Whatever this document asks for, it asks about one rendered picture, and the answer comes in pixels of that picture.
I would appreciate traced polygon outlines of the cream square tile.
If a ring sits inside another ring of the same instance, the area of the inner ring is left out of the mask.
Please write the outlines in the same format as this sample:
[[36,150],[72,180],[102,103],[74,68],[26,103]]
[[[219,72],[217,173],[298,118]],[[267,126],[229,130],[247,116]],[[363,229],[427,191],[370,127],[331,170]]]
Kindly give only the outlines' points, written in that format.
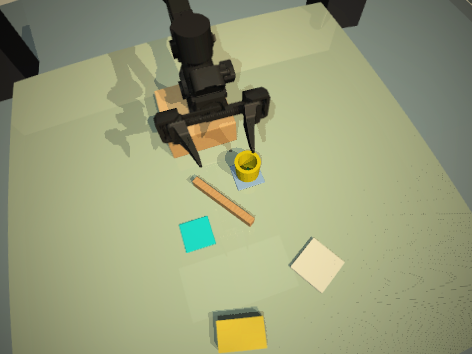
[[345,261],[313,238],[290,267],[302,279],[323,293],[344,263]]

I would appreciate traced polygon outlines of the wooden plank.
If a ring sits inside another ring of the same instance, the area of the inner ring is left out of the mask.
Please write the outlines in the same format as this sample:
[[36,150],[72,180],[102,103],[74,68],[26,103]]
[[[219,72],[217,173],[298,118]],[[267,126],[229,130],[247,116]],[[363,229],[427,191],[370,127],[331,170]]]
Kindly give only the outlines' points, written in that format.
[[195,179],[192,182],[193,182],[193,185],[197,189],[199,189],[201,192],[203,192],[209,198],[214,200],[216,203],[218,203],[224,209],[229,211],[231,214],[233,214],[235,217],[237,217],[243,223],[245,223],[249,227],[252,226],[252,224],[254,223],[255,218],[252,217],[250,214],[248,214],[246,211],[241,209],[239,206],[234,204],[232,201],[230,201],[228,198],[223,196],[221,193],[216,191],[214,188],[209,186],[207,183],[205,183],[203,180],[201,180],[197,176],[195,177]]

